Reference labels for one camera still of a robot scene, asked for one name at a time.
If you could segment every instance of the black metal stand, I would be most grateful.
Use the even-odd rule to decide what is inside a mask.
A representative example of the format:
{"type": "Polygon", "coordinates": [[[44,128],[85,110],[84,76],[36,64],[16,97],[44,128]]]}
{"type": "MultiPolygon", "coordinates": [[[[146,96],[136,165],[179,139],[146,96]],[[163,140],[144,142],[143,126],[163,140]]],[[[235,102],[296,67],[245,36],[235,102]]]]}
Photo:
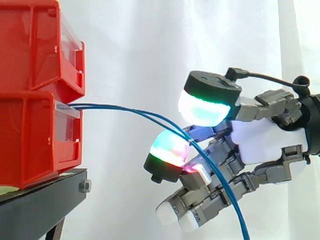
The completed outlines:
{"type": "Polygon", "coordinates": [[[65,216],[85,198],[86,169],[0,196],[0,240],[59,240],[65,216]]]}

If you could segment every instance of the robotic hand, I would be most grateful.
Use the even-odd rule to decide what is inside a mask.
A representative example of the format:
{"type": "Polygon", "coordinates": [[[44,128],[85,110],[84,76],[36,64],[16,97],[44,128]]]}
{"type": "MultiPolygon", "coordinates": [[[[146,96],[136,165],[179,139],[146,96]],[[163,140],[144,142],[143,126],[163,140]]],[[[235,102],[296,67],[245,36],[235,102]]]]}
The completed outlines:
{"type": "MultiPolygon", "coordinates": [[[[229,182],[237,201],[260,185],[292,180],[310,164],[309,155],[319,155],[320,94],[310,95],[308,86],[304,76],[291,84],[238,68],[229,68],[225,76],[190,73],[179,111],[194,125],[184,131],[197,143],[210,139],[204,151],[229,182]],[[243,98],[236,80],[245,77],[292,87],[299,98],[284,89],[243,98]],[[253,164],[260,165],[252,172],[243,171],[245,165],[253,164]]],[[[183,187],[156,208],[156,215],[163,225],[178,221],[189,232],[215,218],[231,202],[201,155],[186,162],[189,144],[179,138],[161,133],[144,168],[154,182],[180,180],[183,187]],[[159,151],[163,142],[166,148],[159,151]]]]}

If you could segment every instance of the black cable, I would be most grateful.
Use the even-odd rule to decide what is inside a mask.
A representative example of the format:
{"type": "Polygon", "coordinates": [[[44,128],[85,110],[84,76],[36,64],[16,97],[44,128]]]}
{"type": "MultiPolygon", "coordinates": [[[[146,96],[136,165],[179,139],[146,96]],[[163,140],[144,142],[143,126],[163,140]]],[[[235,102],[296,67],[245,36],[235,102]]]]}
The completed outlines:
{"type": "Polygon", "coordinates": [[[292,88],[300,97],[305,97],[310,95],[309,85],[310,80],[306,76],[298,76],[293,83],[283,81],[276,77],[249,72],[247,70],[237,68],[237,67],[229,67],[228,71],[225,74],[225,78],[229,79],[232,82],[236,82],[238,79],[245,79],[248,77],[264,79],[273,83],[281,84],[283,86],[287,86],[292,88]]]}
{"type": "Polygon", "coordinates": [[[260,73],[255,73],[255,72],[249,72],[247,74],[248,77],[252,77],[252,78],[259,78],[259,79],[264,79],[264,80],[268,80],[270,82],[274,82],[274,83],[277,83],[277,84],[281,84],[281,85],[284,85],[284,86],[287,86],[287,87],[290,87],[290,88],[307,88],[309,87],[309,84],[294,84],[294,83],[290,83],[290,82],[287,82],[287,81],[283,81],[281,79],[278,79],[276,77],[273,77],[273,76],[268,76],[268,75],[264,75],[264,74],[260,74],[260,73]]]}

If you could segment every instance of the red storage bin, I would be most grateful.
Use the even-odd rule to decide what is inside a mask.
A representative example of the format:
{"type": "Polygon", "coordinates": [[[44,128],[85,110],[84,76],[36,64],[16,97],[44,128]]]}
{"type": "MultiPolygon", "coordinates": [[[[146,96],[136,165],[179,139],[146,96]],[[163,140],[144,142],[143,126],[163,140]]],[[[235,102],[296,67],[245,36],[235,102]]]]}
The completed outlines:
{"type": "Polygon", "coordinates": [[[0,186],[23,189],[82,160],[82,112],[49,92],[0,92],[0,186]]]}
{"type": "Polygon", "coordinates": [[[0,0],[0,91],[85,95],[85,46],[56,0],[0,0]]]}

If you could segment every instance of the blue wire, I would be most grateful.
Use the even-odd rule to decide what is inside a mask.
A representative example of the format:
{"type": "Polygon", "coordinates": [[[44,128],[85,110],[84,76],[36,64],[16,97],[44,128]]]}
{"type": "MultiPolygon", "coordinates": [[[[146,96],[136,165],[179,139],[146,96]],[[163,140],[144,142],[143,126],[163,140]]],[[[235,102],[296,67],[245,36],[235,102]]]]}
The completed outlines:
{"type": "MultiPolygon", "coordinates": [[[[116,106],[116,105],[108,105],[108,104],[74,103],[74,104],[70,104],[69,106],[74,107],[75,109],[79,109],[79,110],[109,109],[109,110],[121,110],[121,111],[136,113],[136,114],[143,116],[143,117],[151,120],[152,122],[162,126],[163,128],[171,131],[172,133],[177,134],[179,137],[181,137],[182,139],[185,139],[186,141],[192,140],[192,138],[187,133],[185,133],[185,131],[182,128],[180,128],[177,124],[175,124],[173,121],[171,121],[168,118],[166,118],[160,114],[157,114],[157,113],[144,111],[144,110],[131,109],[131,108],[126,108],[126,107],[116,106]],[[175,130],[171,129],[170,127],[164,125],[163,123],[155,120],[154,118],[149,117],[148,115],[157,117],[157,118],[171,124],[177,130],[179,130],[183,135],[179,134],[178,132],[176,132],[175,130]]],[[[201,149],[201,147],[195,141],[191,141],[190,144],[193,145],[194,148],[198,151],[198,153],[207,161],[207,163],[212,168],[213,172],[216,174],[216,176],[220,180],[222,186],[225,189],[225,193],[229,197],[229,199],[230,199],[230,201],[236,211],[236,214],[238,216],[239,223],[240,223],[241,230],[242,230],[243,239],[250,240],[249,232],[248,232],[244,217],[241,213],[240,207],[238,205],[238,201],[237,201],[231,187],[229,186],[229,183],[227,182],[227,180],[225,179],[225,177],[223,176],[221,171],[218,169],[218,167],[215,165],[215,163],[207,156],[207,154],[201,149]]]]}

